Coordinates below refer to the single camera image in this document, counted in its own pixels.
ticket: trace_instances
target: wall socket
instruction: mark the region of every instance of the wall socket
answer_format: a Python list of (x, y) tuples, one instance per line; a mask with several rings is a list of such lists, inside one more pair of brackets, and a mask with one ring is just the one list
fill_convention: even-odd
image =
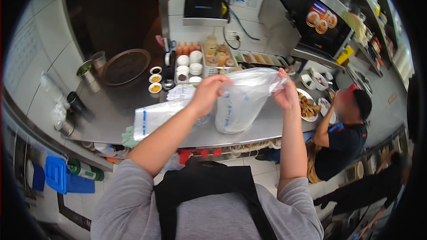
[(232, 31), (226, 31), (226, 39), (227, 40), (236, 40), (236, 36), (239, 36), (239, 41), (243, 42), (243, 32), (232, 32)]

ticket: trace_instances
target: stainless steel counter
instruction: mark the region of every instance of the stainless steel counter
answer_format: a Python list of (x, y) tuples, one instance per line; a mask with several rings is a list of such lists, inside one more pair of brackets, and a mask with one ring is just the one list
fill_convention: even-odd
[[(143, 73), (135, 82), (117, 87), (103, 86), (101, 91), (91, 95), (84, 87), (80, 98), (93, 115), (75, 119), (76, 127), (68, 137), (71, 140), (121, 144), (122, 133), (134, 122), (135, 109), (160, 102), (165, 93), (148, 92), (148, 72)], [(296, 81), (298, 88), (305, 87)], [(327, 92), (307, 91), (317, 101)], [(322, 120), (322, 115), (315, 122), (302, 121), (304, 132), (315, 129)], [(270, 97), (260, 114), (248, 131), (234, 135), (224, 135), (215, 128), (214, 117), (204, 125), (197, 126), (182, 142), (180, 148), (226, 147), (242, 143), (255, 143), (282, 135), (282, 110)]]

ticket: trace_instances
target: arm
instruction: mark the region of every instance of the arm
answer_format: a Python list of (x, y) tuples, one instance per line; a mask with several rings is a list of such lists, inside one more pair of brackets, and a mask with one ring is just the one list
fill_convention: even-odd
[(320, 122), (319, 126), (317, 126), (316, 133), (313, 136), (313, 142), (315, 144), (322, 147), (329, 147), (328, 126), (329, 126), (329, 120), (332, 117), (333, 113), (334, 113), (334, 102), (332, 102), (326, 116)]
[(377, 170), (377, 174), (380, 173), (384, 167), (387, 165), (387, 163), (390, 161), (390, 159), (392, 158), (392, 155), (396, 153), (396, 150), (392, 151), (389, 153), (389, 155), (387, 156), (387, 158), (382, 162), (381, 166), (378, 168)]
[(384, 213), (384, 211), (386, 210), (386, 207), (384, 207), (384, 206), (382, 206), (381, 208), (380, 208), (380, 210), (379, 211), (377, 211), (377, 213), (375, 214), (375, 216), (372, 218), (372, 220), (371, 220), (371, 222), (370, 223), (368, 223), (368, 225), (367, 226), (365, 226), (361, 231), (360, 231), (360, 234), (359, 234), (359, 238), (357, 239), (357, 240), (359, 240), (360, 238), (362, 238), (362, 236), (366, 233), (366, 231), (367, 230), (369, 230), (371, 227), (372, 227), (372, 225), (382, 216), (382, 214)]
[(283, 111), (282, 148), (280, 151), (280, 178), (278, 194), (293, 179), (307, 176), (307, 150), (302, 135), (301, 108), (295, 84), (273, 93)]
[(205, 78), (187, 107), (142, 140), (129, 153), (128, 158), (152, 176), (156, 176), (184, 141), (195, 122), (211, 111), (220, 95), (223, 82), (231, 81), (223, 75)]

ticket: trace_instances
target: black apron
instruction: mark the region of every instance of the black apron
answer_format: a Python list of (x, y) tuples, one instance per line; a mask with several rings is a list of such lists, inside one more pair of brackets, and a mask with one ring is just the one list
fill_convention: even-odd
[(258, 200), (249, 166), (227, 167), (214, 161), (203, 161), (182, 170), (168, 171), (154, 186), (162, 240), (176, 235), (176, 208), (202, 196), (240, 193), (247, 200), (249, 212), (261, 239), (277, 239)]

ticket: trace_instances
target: hand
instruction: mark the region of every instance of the hand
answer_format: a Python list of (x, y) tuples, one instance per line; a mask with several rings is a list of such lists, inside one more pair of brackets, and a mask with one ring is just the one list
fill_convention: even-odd
[[(279, 76), (281, 78), (288, 77), (283, 68), (279, 70)], [(292, 81), (289, 81), (283, 90), (274, 92), (273, 97), (283, 110), (289, 110), (292, 107), (300, 109), (298, 92)]]
[(366, 231), (369, 230), (371, 227), (372, 227), (372, 224), (369, 223), (365, 228), (363, 228), (360, 231), (359, 238), (357, 238), (357, 240), (359, 240), (360, 238), (362, 238), (363, 235), (366, 233)]
[(193, 100), (187, 107), (191, 108), (197, 115), (197, 118), (206, 116), (211, 112), (216, 99), (221, 96), (221, 86), (223, 83), (233, 83), (224, 75), (213, 75), (201, 81), (199, 87), (195, 91)]

